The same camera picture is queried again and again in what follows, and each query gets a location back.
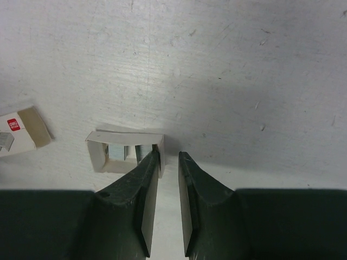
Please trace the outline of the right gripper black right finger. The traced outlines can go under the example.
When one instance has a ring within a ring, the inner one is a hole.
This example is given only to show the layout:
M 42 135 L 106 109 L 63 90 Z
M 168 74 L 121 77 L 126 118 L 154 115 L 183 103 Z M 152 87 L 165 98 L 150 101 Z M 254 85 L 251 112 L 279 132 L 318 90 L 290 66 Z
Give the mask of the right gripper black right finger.
M 346 259 L 344 190 L 231 190 L 187 152 L 178 182 L 189 259 Z

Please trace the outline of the staple box tray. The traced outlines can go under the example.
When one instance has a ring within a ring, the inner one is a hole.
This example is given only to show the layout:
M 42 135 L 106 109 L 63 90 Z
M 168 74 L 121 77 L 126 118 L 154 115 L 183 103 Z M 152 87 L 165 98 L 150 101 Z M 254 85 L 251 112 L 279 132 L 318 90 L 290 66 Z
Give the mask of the staple box tray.
M 116 174 L 126 174 L 138 164 L 110 160 L 105 154 L 107 144 L 152 145 L 152 151 L 159 151 L 159 177 L 163 176 L 165 170 L 165 135 L 163 134 L 149 133 L 140 129 L 111 127 L 90 132 L 86 138 L 86 144 L 94 171 Z

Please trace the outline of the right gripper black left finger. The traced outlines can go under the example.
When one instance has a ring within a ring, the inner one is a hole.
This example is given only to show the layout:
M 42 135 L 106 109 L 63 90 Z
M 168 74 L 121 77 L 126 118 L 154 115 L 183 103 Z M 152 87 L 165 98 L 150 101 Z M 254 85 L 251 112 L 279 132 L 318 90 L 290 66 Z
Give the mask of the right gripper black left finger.
M 159 153 L 104 189 L 1 190 L 1 259 L 146 259 Z

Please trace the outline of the staples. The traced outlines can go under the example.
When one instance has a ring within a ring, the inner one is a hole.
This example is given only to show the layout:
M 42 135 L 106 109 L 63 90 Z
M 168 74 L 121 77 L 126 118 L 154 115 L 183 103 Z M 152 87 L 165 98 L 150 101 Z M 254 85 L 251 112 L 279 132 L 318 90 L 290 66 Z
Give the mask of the staples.
M 152 151 L 152 145 L 123 146 L 107 144 L 106 156 L 112 161 L 124 161 L 139 164 Z

